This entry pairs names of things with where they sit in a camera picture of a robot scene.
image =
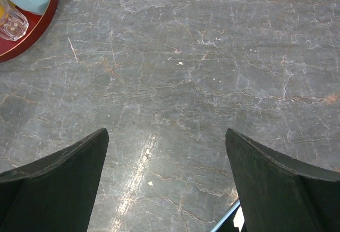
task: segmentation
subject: clear glass cup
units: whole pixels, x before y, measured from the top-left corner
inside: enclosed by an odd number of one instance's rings
[[[27,18],[8,0],[0,0],[0,37],[10,41],[22,38],[28,29]]]

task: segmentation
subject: rust-colored spot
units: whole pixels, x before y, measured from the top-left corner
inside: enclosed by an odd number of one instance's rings
[[[326,98],[324,99],[324,102],[333,104],[333,103],[335,103],[336,101],[338,101],[339,99],[340,99],[340,96],[339,96],[339,95],[333,94],[333,95],[330,95],[330,96],[326,97]]]

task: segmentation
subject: cracked stone surface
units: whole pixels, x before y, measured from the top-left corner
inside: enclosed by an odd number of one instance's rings
[[[237,198],[229,127],[339,171],[339,20],[339,0],[59,0],[0,64],[0,171],[105,127],[88,231],[209,231]]]

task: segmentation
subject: round tray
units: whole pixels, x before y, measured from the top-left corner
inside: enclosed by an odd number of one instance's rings
[[[46,12],[42,16],[34,15],[18,8],[26,16],[29,27],[26,35],[18,41],[8,41],[0,38],[0,63],[22,54],[41,37],[50,24],[57,10],[57,5],[58,0],[50,0]]]

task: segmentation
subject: glass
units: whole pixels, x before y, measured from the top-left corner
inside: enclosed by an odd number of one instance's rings
[[[0,37],[17,41],[26,34],[28,29],[26,17],[8,0],[0,0]]]

